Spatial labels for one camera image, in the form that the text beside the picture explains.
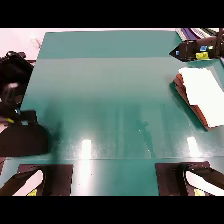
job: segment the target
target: table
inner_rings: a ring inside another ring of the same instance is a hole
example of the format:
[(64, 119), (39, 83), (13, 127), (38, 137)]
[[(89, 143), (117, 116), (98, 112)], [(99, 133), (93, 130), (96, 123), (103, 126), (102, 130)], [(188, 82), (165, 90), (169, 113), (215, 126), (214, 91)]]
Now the table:
[(175, 32), (47, 33), (22, 104), (51, 133), (46, 155), (7, 158), (0, 185), (21, 163), (74, 164), (71, 195), (158, 195), (157, 162), (206, 161), (224, 172), (224, 127), (206, 132), (171, 84), (183, 63)]

